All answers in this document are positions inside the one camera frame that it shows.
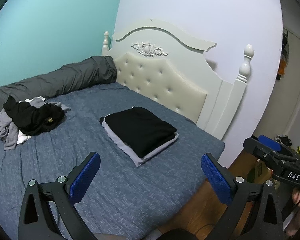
blue bed sheet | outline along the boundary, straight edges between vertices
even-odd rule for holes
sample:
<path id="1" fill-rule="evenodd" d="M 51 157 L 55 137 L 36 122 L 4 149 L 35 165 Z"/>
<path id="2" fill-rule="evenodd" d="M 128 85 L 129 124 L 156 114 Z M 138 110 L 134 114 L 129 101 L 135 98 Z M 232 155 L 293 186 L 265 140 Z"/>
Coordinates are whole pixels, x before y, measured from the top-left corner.
<path id="1" fill-rule="evenodd" d="M 81 203 L 79 214 L 96 233 L 142 238 L 171 218 L 205 179 L 201 156 L 218 159 L 224 143 L 189 119 L 118 83 L 96 85 L 61 95 L 72 108 L 54 130 L 32 137 L 15 150 L 4 151 L 0 141 L 0 224 L 12 240 L 18 238 L 18 219 L 25 187 L 67 175 L 91 151 L 101 157 L 101 168 Z M 177 128 L 179 139 L 166 150 L 136 167 L 106 135 L 101 116 L 132 106 L 144 107 Z M 62 233 L 71 239 L 62 221 Z"/>

door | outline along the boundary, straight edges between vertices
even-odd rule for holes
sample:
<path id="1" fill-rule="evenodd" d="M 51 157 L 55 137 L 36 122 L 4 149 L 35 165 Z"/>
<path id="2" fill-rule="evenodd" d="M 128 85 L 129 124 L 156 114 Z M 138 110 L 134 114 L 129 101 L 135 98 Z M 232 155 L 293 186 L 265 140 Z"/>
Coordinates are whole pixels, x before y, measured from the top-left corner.
<path id="1" fill-rule="evenodd" d="M 300 95 L 300 39 L 288 32 L 288 43 L 289 63 L 285 75 L 275 81 L 268 105 L 253 133 L 256 137 L 263 134 L 274 139 L 277 134 L 283 134 L 295 114 Z"/>

silver bolt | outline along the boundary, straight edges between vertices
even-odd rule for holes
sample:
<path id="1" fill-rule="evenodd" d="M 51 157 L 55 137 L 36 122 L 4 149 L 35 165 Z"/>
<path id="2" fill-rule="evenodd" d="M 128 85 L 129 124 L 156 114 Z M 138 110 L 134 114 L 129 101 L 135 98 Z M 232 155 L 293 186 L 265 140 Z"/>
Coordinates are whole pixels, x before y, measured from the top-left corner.
<path id="1" fill-rule="evenodd" d="M 239 183 L 244 182 L 244 178 L 243 177 L 236 177 L 235 180 Z"/>
<path id="2" fill-rule="evenodd" d="M 64 182 L 65 180 L 66 180 L 66 177 L 65 177 L 65 176 L 60 176 L 60 177 L 58 178 L 58 182 L 60 182 L 60 183 Z"/>
<path id="3" fill-rule="evenodd" d="M 31 181 L 29 181 L 29 186 L 33 186 L 35 184 L 35 180 L 31 179 Z"/>
<path id="4" fill-rule="evenodd" d="M 267 180 L 267 181 L 266 181 L 266 184 L 267 184 L 268 186 L 272 186 L 272 185 L 273 185 L 273 183 L 272 183 L 271 180 Z"/>

teal wall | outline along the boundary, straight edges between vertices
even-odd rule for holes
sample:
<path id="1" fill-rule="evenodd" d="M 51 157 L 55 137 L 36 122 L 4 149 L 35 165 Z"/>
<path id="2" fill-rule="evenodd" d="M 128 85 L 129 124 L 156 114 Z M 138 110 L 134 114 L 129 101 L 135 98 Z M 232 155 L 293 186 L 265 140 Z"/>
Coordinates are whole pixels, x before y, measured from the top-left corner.
<path id="1" fill-rule="evenodd" d="M 8 0 L 0 11 L 0 86 L 100 55 L 120 0 Z"/>

white bedpost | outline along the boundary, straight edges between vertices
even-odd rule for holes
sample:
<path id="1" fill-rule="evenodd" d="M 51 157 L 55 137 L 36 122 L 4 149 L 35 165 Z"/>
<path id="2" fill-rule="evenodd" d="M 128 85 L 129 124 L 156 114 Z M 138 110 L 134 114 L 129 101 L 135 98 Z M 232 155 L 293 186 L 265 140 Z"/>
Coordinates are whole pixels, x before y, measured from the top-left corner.
<path id="1" fill-rule="evenodd" d="M 248 44 L 244 49 L 244 61 L 239 68 L 239 74 L 232 87 L 226 107 L 215 130 L 212 132 L 212 135 L 220 140 L 225 135 L 243 97 L 250 75 L 250 61 L 253 55 L 253 47 Z"/>
<path id="2" fill-rule="evenodd" d="M 105 39 L 103 40 L 103 46 L 102 46 L 102 50 L 101 50 L 101 55 L 102 56 L 107 56 L 108 55 L 108 51 L 109 51 L 108 37 L 109 37 L 109 32 L 105 32 Z"/>

